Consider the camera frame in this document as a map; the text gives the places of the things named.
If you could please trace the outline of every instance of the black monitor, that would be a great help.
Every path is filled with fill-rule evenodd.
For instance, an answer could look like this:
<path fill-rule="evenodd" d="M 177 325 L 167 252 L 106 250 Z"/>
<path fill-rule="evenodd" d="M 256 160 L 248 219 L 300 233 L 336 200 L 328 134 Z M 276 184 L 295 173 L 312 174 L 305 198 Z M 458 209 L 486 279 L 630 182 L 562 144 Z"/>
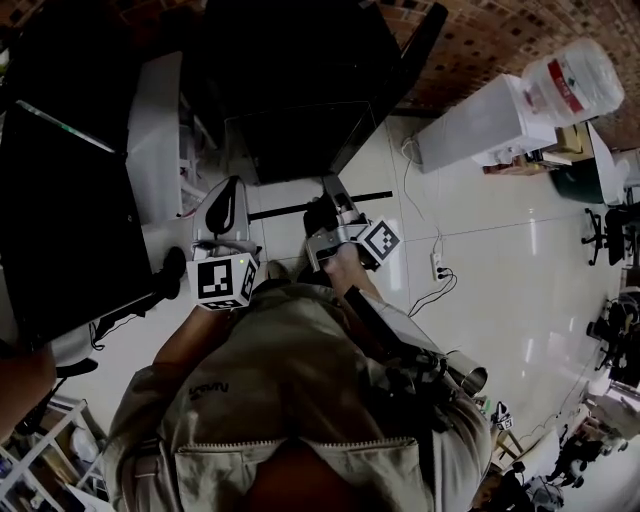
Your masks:
<path fill-rule="evenodd" d="M 0 144 L 0 257 L 31 348 L 150 293 L 124 155 L 12 105 Z"/>

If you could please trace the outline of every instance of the power outlet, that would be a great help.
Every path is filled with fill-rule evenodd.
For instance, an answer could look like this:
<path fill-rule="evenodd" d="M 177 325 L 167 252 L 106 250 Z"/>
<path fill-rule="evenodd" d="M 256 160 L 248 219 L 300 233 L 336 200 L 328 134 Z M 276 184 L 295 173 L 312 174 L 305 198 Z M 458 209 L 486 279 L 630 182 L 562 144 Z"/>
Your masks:
<path fill-rule="evenodd" d="M 438 274 L 440 274 L 440 272 L 438 272 L 439 268 L 444 268 L 442 265 L 442 253 L 441 252 L 434 252 L 431 253 L 431 271 L 433 272 L 433 279 L 434 281 L 437 281 L 438 283 L 441 281 L 444 281 L 444 277 L 440 278 L 438 277 Z"/>

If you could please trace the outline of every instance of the office chair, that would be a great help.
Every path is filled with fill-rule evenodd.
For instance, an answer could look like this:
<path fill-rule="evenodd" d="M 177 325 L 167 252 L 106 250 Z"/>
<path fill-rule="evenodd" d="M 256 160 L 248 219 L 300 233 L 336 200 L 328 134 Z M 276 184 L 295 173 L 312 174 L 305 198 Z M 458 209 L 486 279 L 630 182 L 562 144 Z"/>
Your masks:
<path fill-rule="evenodd" d="M 589 208 L 585 208 L 585 213 L 591 217 L 594 235 L 591 238 L 583 238 L 582 244 L 595 242 L 593 258 L 589 260 L 589 265 L 596 264 L 598 253 L 603 247 L 609 249 L 609 265 L 615 265 L 625 255 L 625 242 L 631 242 L 630 249 L 635 254 L 637 252 L 637 235 L 635 223 L 640 223 L 640 204 L 630 206 L 618 206 L 610 209 L 604 216 L 604 229 L 600 215 L 594 214 Z"/>

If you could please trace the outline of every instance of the patterned wall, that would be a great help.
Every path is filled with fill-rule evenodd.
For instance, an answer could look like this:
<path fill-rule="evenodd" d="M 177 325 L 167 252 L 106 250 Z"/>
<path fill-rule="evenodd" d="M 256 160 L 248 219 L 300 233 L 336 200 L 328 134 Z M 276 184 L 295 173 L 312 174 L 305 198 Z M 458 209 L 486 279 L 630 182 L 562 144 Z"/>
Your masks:
<path fill-rule="evenodd" d="M 0 0 L 0 38 L 43 0 Z M 376 0 L 404 44 L 432 2 Z M 525 66 L 579 37 L 609 53 L 626 92 L 620 109 L 596 121 L 614 147 L 640 146 L 640 0 L 439 0 L 447 24 L 415 88 L 401 106 L 444 111 L 499 73 Z M 152 44 L 180 7 L 202 11 L 206 0 L 114 0 L 141 46 Z"/>

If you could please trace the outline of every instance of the electrical cable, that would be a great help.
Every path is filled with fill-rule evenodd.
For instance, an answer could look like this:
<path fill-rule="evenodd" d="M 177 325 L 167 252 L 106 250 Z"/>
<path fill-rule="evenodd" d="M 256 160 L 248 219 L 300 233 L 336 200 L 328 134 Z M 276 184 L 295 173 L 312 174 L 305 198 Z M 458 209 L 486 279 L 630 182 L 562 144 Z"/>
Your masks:
<path fill-rule="evenodd" d="M 127 320 L 126 322 L 122 322 L 121 324 L 116 325 L 115 327 L 113 327 L 112 329 L 109 329 L 107 332 L 104 333 L 104 336 L 101 339 L 105 339 L 109 334 L 111 334 L 113 331 L 117 331 L 118 329 L 120 329 L 120 327 L 122 327 L 123 325 L 127 325 L 129 322 L 131 322 L 131 320 L 135 320 L 136 318 L 138 318 L 138 315 L 133 315 L 131 318 L 129 318 L 129 320 Z"/>
<path fill-rule="evenodd" d="M 396 162 L 395 159 L 393 158 L 393 144 L 391 143 L 391 134 L 389 133 L 389 126 L 385 124 L 385 128 L 386 128 L 386 132 L 387 132 L 387 140 L 389 142 L 389 151 L 391 151 L 391 163 L 393 164 L 393 170 L 394 172 L 397 174 L 398 170 L 396 168 Z M 409 202 L 413 205 L 413 207 L 416 209 L 416 211 L 418 212 L 418 215 L 420 215 L 420 218 L 422 219 L 423 222 L 426 222 L 424 215 L 422 214 L 422 210 L 420 210 L 420 208 L 418 207 L 418 205 L 415 203 L 415 201 L 411 198 L 411 196 L 409 195 L 409 192 L 407 191 L 407 175 L 409 173 L 409 168 L 411 167 L 412 163 L 420 163 L 417 162 L 417 159 L 415 159 L 413 157 L 413 154 L 409 157 L 407 156 L 407 154 L 405 153 L 407 146 L 409 146 L 409 144 L 415 144 L 417 145 L 417 142 L 415 141 L 415 139 L 413 137 L 407 137 L 401 147 L 400 147 L 400 154 L 407 159 L 407 167 L 404 171 L 404 177 L 403 177 L 403 188 L 404 188 L 404 194 L 405 196 L 407 196 L 407 199 L 409 200 Z M 436 205 L 438 204 L 438 201 L 440 200 L 440 171 L 438 170 L 438 192 L 437 192 L 437 198 L 436 198 Z M 436 241 L 434 243 L 432 252 L 435 252 L 435 247 L 438 243 L 438 241 L 440 241 L 442 243 L 442 250 L 441 252 L 444 253 L 444 243 L 443 243 L 443 237 L 442 237 L 442 231 L 440 230 L 440 225 L 439 225 L 439 221 L 438 221 L 438 217 L 435 213 L 433 212 L 429 212 L 431 214 L 431 217 L 433 219 L 433 224 L 436 228 L 436 230 L 438 231 L 438 237 L 436 238 Z"/>
<path fill-rule="evenodd" d="M 445 274 L 447 276 L 449 276 L 449 280 L 445 283 L 445 285 L 440 288 L 440 290 L 437 290 L 435 292 L 431 292 L 427 295 L 425 295 L 424 297 L 418 299 L 416 301 L 416 303 L 413 305 L 413 307 L 411 308 L 411 310 L 409 311 L 409 318 L 413 318 L 414 316 L 416 316 L 418 313 L 420 313 L 420 311 L 422 310 L 423 307 L 425 307 L 427 304 L 433 304 L 434 302 L 439 301 L 442 297 L 444 297 L 447 293 L 450 293 L 453 291 L 453 289 L 458 285 L 458 276 L 456 276 L 453 271 L 451 269 L 447 269 L 449 270 L 451 273 L 450 274 Z M 453 286 L 451 286 L 451 288 L 447 289 L 447 287 L 453 282 Z M 436 295 L 439 294 L 435 299 L 432 299 L 430 301 L 427 301 L 423 304 L 420 305 L 420 307 L 416 310 L 413 311 L 414 308 L 418 305 L 418 303 L 424 299 L 427 299 L 429 297 L 431 297 L 432 295 Z"/>
<path fill-rule="evenodd" d="M 451 269 L 450 269 L 450 268 L 443 268 L 443 269 L 440 269 L 440 272 L 439 272 L 439 274 L 438 274 L 438 275 L 442 276 L 443 278 L 444 278 L 444 277 L 449 276 L 449 280 L 448 280 L 448 281 L 447 281 L 447 282 L 442 286 L 442 288 L 440 288 L 439 290 L 436 290 L 436 291 L 434 291 L 434 292 L 430 292 L 430 293 L 428 293 L 427 295 L 425 295 L 425 296 L 423 296 L 423 297 L 420 297 L 417 301 L 415 301 L 415 303 L 413 304 L 413 306 L 412 306 L 412 307 L 411 307 L 411 309 L 409 310 L 409 316 L 411 316 L 411 314 L 412 314 L 412 312 L 413 312 L 414 308 L 418 305 L 418 303 L 419 303 L 420 301 L 423 301 L 424 299 L 427 299 L 427 298 L 431 297 L 432 295 L 436 295 L 436 294 L 438 294 L 438 293 L 442 293 L 442 292 L 446 289 L 447 285 L 448 285 L 448 284 L 451 282 L 451 280 L 453 279 L 453 272 L 451 271 Z"/>
<path fill-rule="evenodd" d="M 104 345 L 101 343 L 96 343 L 101 338 L 96 339 L 95 335 L 96 335 L 96 326 L 93 322 L 91 322 L 89 324 L 89 338 L 91 339 L 91 348 L 93 348 L 93 350 L 95 350 L 96 352 L 102 352 L 104 350 Z"/>
<path fill-rule="evenodd" d="M 527 437 L 531 437 L 533 436 L 533 434 L 535 433 L 536 430 L 538 430 L 540 427 L 542 427 L 543 429 L 547 428 L 547 423 L 549 422 L 549 420 L 551 418 L 558 418 L 560 416 L 560 414 L 562 413 L 562 408 L 564 407 L 564 405 L 567 403 L 567 400 L 569 399 L 569 397 L 571 396 L 571 393 L 573 393 L 573 390 L 576 389 L 576 386 L 578 385 L 578 383 L 580 382 L 580 380 L 582 380 L 582 376 L 584 375 L 584 372 L 587 370 L 587 368 L 589 367 L 589 365 L 592 363 L 593 361 L 593 356 L 595 356 L 598 353 L 598 349 L 600 348 L 600 344 L 598 344 L 598 346 L 596 347 L 596 349 L 594 350 L 593 354 L 591 354 L 591 357 L 589 358 L 589 361 L 587 361 L 587 363 L 584 365 L 584 368 L 582 368 L 582 372 L 580 372 L 580 376 L 578 377 L 578 379 L 576 380 L 575 384 L 573 385 L 573 387 L 569 390 L 569 393 L 567 393 L 567 396 L 565 396 L 564 400 L 562 401 L 562 405 L 560 405 L 560 408 L 558 409 L 558 412 L 553 413 L 551 416 L 549 416 L 544 423 L 539 423 L 538 425 L 536 425 L 534 427 L 534 429 L 529 433 L 526 434 L 524 436 L 522 436 L 520 439 L 518 439 L 518 442 L 522 441 L 523 439 L 526 439 Z"/>
<path fill-rule="evenodd" d="M 109 334 L 111 334 L 113 331 L 117 331 L 118 329 L 120 329 L 120 327 L 122 327 L 125 324 L 128 324 L 129 322 L 131 322 L 131 320 L 135 320 L 136 318 L 138 318 L 138 315 L 133 315 L 131 318 L 129 318 L 126 322 L 122 322 L 121 324 L 116 325 L 115 327 L 112 327 L 111 329 L 109 329 L 107 332 L 105 332 L 100 338 L 95 339 L 95 333 L 96 333 L 96 326 L 94 325 L 93 322 L 91 322 L 89 324 L 89 334 L 91 337 L 91 347 L 93 348 L 93 350 L 97 351 L 97 352 L 102 352 L 104 350 L 104 344 L 102 343 L 97 343 L 100 340 L 105 339 Z"/>

